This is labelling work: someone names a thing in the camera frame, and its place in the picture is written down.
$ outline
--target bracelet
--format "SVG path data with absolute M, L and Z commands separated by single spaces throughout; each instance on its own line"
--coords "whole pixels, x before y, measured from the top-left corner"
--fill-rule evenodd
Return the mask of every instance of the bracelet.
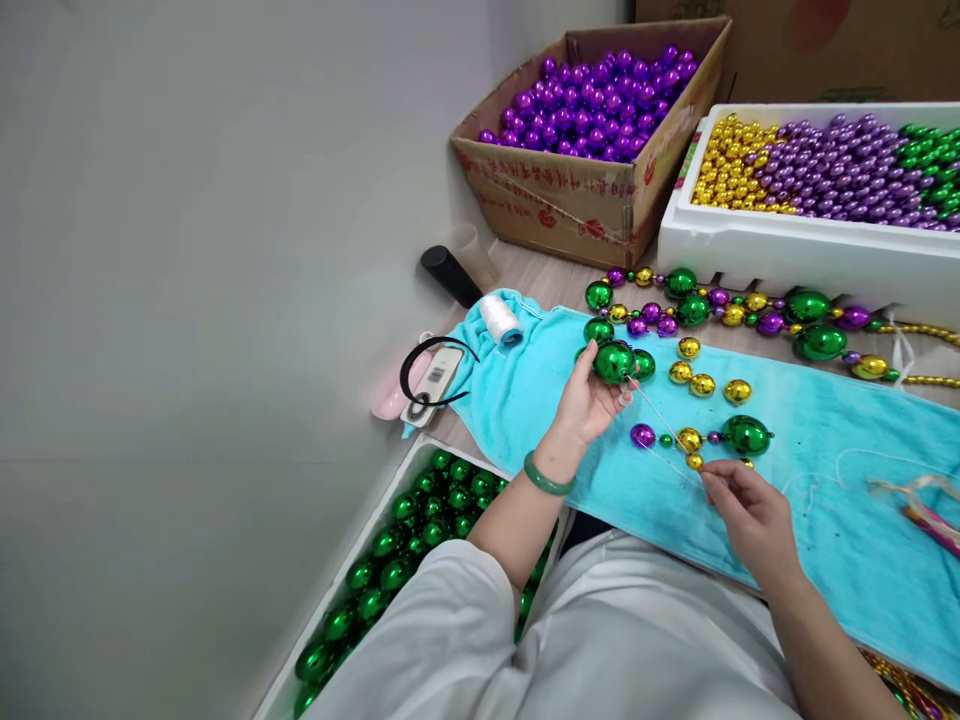
M 573 483 L 577 481 L 577 478 L 574 477 L 573 480 L 563 485 L 555 483 L 552 480 L 547 480 L 547 478 L 543 476 L 543 473 L 537 470 L 537 466 L 533 464 L 533 452 L 533 450 L 528 452 L 527 457 L 523 461 L 523 469 L 524 472 L 527 473 L 527 477 L 530 478 L 530 482 L 548 495 L 556 495 L 558 497 L 568 495 L 570 491 L 573 490 Z

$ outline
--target black cylinder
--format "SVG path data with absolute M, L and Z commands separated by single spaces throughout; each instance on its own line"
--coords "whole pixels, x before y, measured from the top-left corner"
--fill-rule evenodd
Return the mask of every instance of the black cylinder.
M 469 308 L 483 297 L 473 278 L 443 245 L 434 245 L 424 252 L 420 264 L 463 307 Z

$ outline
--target spool of string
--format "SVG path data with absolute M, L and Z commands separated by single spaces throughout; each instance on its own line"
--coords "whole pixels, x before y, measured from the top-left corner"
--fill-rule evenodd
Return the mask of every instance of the spool of string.
M 482 298 L 480 316 L 497 345 L 515 345 L 523 339 L 523 325 L 500 296 L 487 295 Z

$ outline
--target styrofoam box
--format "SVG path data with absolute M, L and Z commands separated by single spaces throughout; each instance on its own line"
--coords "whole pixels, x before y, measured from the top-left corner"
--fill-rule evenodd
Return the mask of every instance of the styrofoam box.
M 479 468 L 489 470 L 497 477 L 506 477 L 502 472 L 497 470 L 489 463 L 478 460 L 475 457 L 471 457 L 470 455 L 467 455 L 466 453 L 463 453 L 460 450 L 447 445 L 446 443 L 440 442 L 429 435 L 421 434 L 410 447 L 409 452 L 403 459 L 403 462 L 400 464 L 396 474 L 387 486 L 386 491 L 383 493 L 383 497 L 380 498 L 380 502 L 377 504 L 376 510 L 364 525 L 360 536 L 353 544 L 353 547 L 350 549 L 350 552 L 348 553 L 343 564 L 340 566 L 340 569 L 337 570 L 333 584 L 320 599 L 320 603 L 317 605 L 316 610 L 314 610 L 313 615 L 310 617 L 310 621 L 300 634 L 300 638 L 297 640 L 296 645 L 294 645 L 293 650 L 290 652 L 290 656 L 283 664 L 283 667 L 277 674 L 276 679 L 273 681 L 273 684 L 270 686 L 270 689 L 264 696 L 263 702 L 260 704 L 260 707 L 257 710 L 257 713 L 254 715 L 253 720 L 293 719 L 293 705 L 302 685 L 300 680 L 298 680 L 297 676 L 294 674 L 294 666 L 296 665 L 297 658 L 300 657 L 300 653 L 303 652 L 303 649 L 307 646 L 307 643 L 309 643 L 311 638 L 313 638 L 324 614 L 331 606 L 340 600 L 342 592 L 341 588 L 343 587 L 343 581 L 347 575 L 347 570 L 349 570 L 350 566 L 363 554 L 364 550 L 370 543 L 370 539 L 380 530 L 380 528 L 390 522 L 389 509 L 394 498 L 410 487 L 413 479 L 419 473 L 421 473 L 424 468 L 427 467 L 430 456 L 435 450 L 438 449 L 448 450 L 454 455 L 457 455 L 465 460 L 469 460 Z M 560 524 L 557 530 L 556 538 L 554 539 L 553 546 L 550 549 L 550 555 L 547 558 L 544 577 L 546 577 L 546 574 L 550 571 L 550 568 L 556 561 L 556 556 L 560 551 L 560 547 L 562 546 L 560 538 L 563 538 L 565 535 L 569 517 L 569 512 L 566 508 L 564 508 L 564 511 L 560 515 Z M 537 600 L 539 599 L 539 594 L 534 597 L 534 608 L 536 607 Z
M 660 226 L 662 272 L 685 266 L 703 281 L 719 272 L 724 287 L 743 290 L 758 281 L 756 289 L 771 296 L 802 285 L 870 310 L 888 308 L 898 320 L 960 325 L 960 233 L 691 203 L 707 140 L 731 113 L 764 127 L 803 119 L 824 127 L 838 113 L 853 120 L 873 113 L 894 129 L 909 122 L 960 127 L 960 103 L 714 105 L 700 122 L 686 178 L 673 191 Z

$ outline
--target cardboard box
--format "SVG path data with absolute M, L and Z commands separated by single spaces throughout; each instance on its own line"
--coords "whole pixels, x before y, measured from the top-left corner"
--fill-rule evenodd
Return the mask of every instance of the cardboard box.
M 960 100 L 957 0 L 637 0 L 637 22 L 733 18 L 717 102 Z
M 515 70 L 451 137 L 493 232 L 508 242 L 598 267 L 632 267 L 656 233 L 693 131 L 713 103 L 729 18 L 620 25 L 569 32 Z M 675 44 L 700 67 L 632 164 L 477 142 L 500 130 L 514 96 L 539 79 L 543 58 L 596 63 L 624 48 L 653 60 Z

